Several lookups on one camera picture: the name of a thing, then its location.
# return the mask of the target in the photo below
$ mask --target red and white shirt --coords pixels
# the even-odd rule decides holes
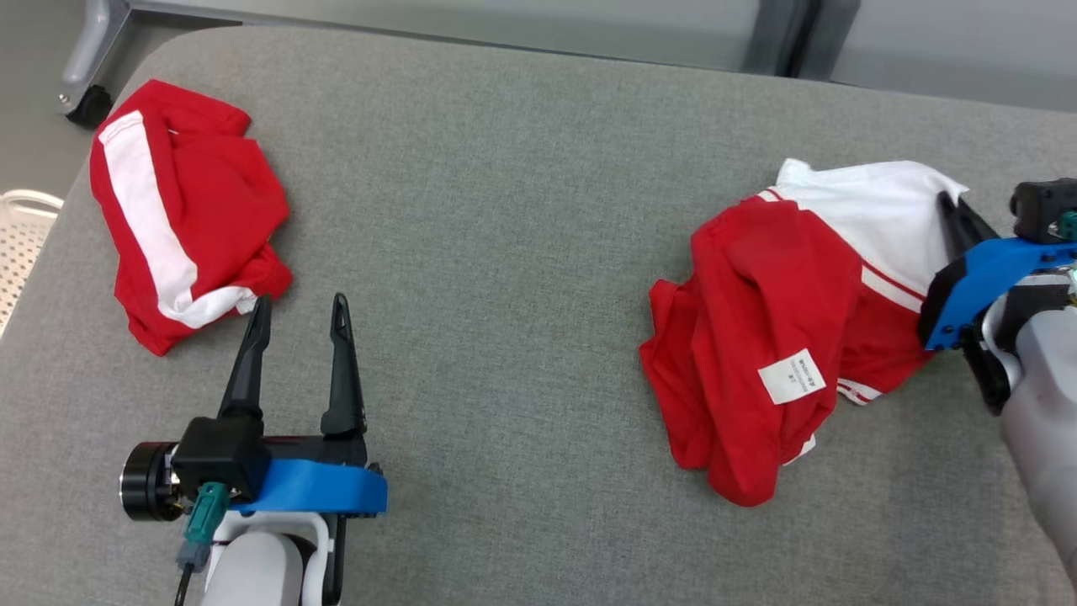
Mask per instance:
[[[224,101],[151,80],[94,138],[90,186],[120,253],[116,298],[158,356],[292,282],[267,241],[288,216],[284,188],[243,137],[250,122]]]
[[[838,393],[865,405],[931,358],[917,322],[948,262],[941,191],[966,189],[913,161],[789,159],[693,235],[693,276],[652,287],[640,348],[679,465],[707,468],[732,503],[765,503]]]

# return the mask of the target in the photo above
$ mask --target camera lens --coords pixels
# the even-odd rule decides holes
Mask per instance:
[[[171,522],[183,513],[180,485],[169,465],[176,442],[142,442],[127,457],[120,476],[120,502],[136,521]]]

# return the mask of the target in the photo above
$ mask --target gray table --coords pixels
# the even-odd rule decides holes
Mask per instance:
[[[351,297],[391,512],[350,532],[347,604],[1072,603],[960,357],[841,403],[745,510],[676,468],[635,350],[651,283],[786,156],[918,159],[1006,228],[1018,181],[1077,172],[1073,115],[309,29],[185,36],[151,76],[250,112],[288,188],[268,432],[317,431]],[[174,590],[180,526],[115,479],[215,410],[243,323],[157,360],[115,265],[84,170],[0,341],[4,603]]]

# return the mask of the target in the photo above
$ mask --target white fabric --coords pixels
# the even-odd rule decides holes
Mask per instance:
[[[789,158],[760,196],[791,199],[817,214],[859,253],[868,273],[878,273],[866,274],[865,284],[919,312],[935,272],[949,262],[937,202],[942,191],[956,203],[968,187],[918,161],[812,170]]]
[[[882,396],[882,392],[849,379],[838,380],[838,392],[849,398],[854,405],[861,407]]]
[[[98,139],[116,200],[150,266],[162,315],[198,329],[233,309],[240,313],[253,309],[256,296],[244,286],[228,285],[193,298],[198,266],[183,250],[165,212],[142,113],[132,111],[115,119]]]
[[[800,454],[798,454],[797,456],[791,459],[788,462],[783,463],[782,467],[785,467],[786,465],[792,464],[794,461],[797,461],[798,459],[800,459],[803,455],[806,455],[809,452],[811,452],[811,450],[814,449],[814,448],[815,448],[815,435],[812,434],[811,438],[808,438],[808,441],[805,442],[805,446],[800,447]]]
[[[787,405],[826,387],[823,374],[815,366],[811,352],[803,349],[788,358],[758,370],[763,386],[775,406]]]

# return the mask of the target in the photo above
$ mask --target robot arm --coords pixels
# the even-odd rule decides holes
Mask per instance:
[[[953,260],[928,290],[921,342],[964,354],[1077,590],[1077,180],[1018,185],[1013,238],[940,201]]]
[[[1077,590],[1077,308],[1040,312],[1017,336],[1024,378],[1002,411],[1029,505]]]
[[[177,556],[176,604],[192,573],[208,569],[202,606],[333,606],[340,600],[349,519],[374,518],[388,484],[367,462],[348,300],[333,299],[333,372],[321,436],[267,437],[260,406],[270,300],[251,313],[216,418],[192,420],[179,442],[143,442],[120,478],[132,520],[188,515]],[[305,526],[314,541],[282,530]]]

